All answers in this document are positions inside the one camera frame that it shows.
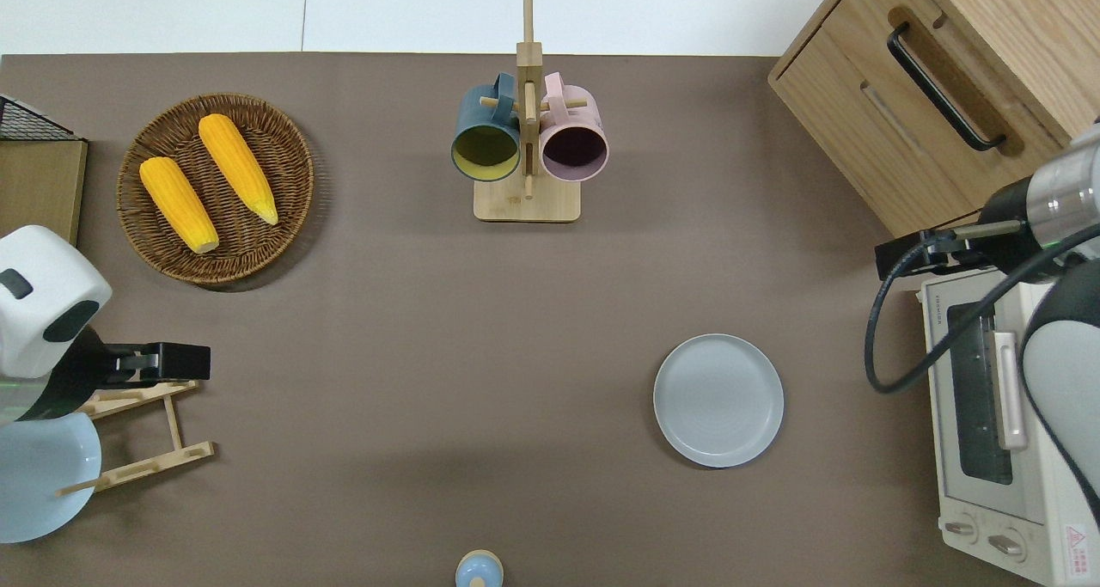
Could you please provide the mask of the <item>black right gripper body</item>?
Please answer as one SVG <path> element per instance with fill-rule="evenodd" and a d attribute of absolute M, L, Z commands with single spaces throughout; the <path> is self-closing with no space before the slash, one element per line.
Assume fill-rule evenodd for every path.
<path fill-rule="evenodd" d="M 912 261 L 903 263 L 899 277 L 914 277 L 920 274 L 952 275 L 963 272 L 989 269 L 989 261 L 974 248 L 967 239 L 957 237 L 958 228 L 920 229 L 875 246 L 877 277 L 886 280 L 888 275 L 911 250 L 919 250 Z"/>

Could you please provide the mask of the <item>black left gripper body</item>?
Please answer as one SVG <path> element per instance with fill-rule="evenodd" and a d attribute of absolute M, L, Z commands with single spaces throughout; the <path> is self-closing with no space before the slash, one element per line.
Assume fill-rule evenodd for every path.
<path fill-rule="evenodd" d="M 210 379 L 207 345 L 106 344 L 105 383 L 173 383 Z"/>

